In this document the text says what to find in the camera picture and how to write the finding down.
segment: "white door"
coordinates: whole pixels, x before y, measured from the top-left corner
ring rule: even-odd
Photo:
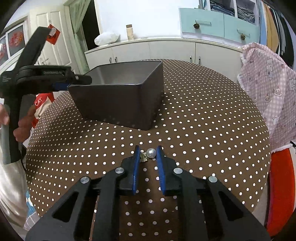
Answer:
[[[122,44],[112,47],[115,62],[150,59],[148,42]]]
[[[89,69],[93,69],[99,65],[115,63],[111,48],[90,50],[86,54],[86,61]]]
[[[238,83],[237,75],[242,68],[241,53],[219,46],[196,43],[195,59],[200,64],[223,74]]]
[[[79,74],[77,62],[71,47],[64,6],[38,7],[30,10],[30,27],[33,33],[37,27],[52,24],[61,33],[55,45],[46,41],[38,59],[39,64],[70,65]]]
[[[150,57],[183,60],[194,63],[195,43],[186,41],[151,41]]]

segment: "brown tablecloth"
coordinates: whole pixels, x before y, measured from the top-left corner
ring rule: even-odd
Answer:
[[[163,60],[165,97],[149,131],[81,117],[65,92],[44,113],[27,151],[31,200],[43,215],[82,176],[103,176],[131,156],[135,145],[164,147],[196,177],[215,175],[249,210],[267,180],[268,130],[250,97],[203,66]],[[140,164],[139,192],[121,198],[121,240],[177,240],[176,197],[159,190],[156,162]]]

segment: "white bag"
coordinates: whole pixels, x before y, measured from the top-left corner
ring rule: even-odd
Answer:
[[[105,32],[100,34],[94,39],[94,43],[98,46],[102,46],[109,43],[114,43],[118,39],[119,35],[112,32]]]

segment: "small metal charm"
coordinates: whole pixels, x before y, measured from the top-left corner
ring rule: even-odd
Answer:
[[[148,161],[148,157],[146,155],[146,152],[141,152],[140,157],[141,157],[140,162]]]

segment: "framed picture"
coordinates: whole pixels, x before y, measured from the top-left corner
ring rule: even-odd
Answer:
[[[7,65],[22,52],[28,41],[27,20],[9,28],[0,37],[0,69]]]
[[[0,66],[8,60],[6,36],[0,39]]]

